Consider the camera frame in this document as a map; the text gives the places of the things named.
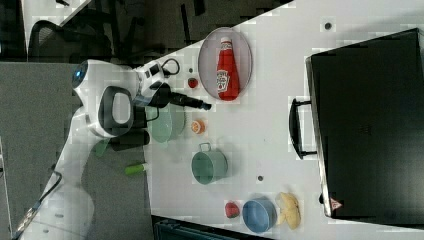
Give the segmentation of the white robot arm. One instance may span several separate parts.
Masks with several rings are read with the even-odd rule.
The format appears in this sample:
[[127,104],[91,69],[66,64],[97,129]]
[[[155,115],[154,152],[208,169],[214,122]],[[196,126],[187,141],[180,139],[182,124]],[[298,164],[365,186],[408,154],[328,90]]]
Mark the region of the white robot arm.
[[136,107],[169,104],[209,110],[200,99],[177,93],[164,65],[151,61],[131,68],[88,59],[72,75],[81,106],[40,198],[25,213],[11,240],[86,240],[94,216],[92,197],[82,186],[89,155],[102,140],[121,137],[134,125]]

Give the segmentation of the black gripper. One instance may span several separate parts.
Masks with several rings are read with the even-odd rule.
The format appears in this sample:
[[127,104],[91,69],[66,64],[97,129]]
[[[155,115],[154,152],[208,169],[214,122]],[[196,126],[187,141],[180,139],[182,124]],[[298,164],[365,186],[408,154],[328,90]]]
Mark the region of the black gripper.
[[212,108],[211,104],[202,103],[201,100],[189,97],[187,95],[173,92],[170,86],[166,83],[158,83],[149,87],[153,91],[151,101],[148,103],[151,107],[164,108],[168,104],[173,104],[182,107],[191,107],[209,111]]

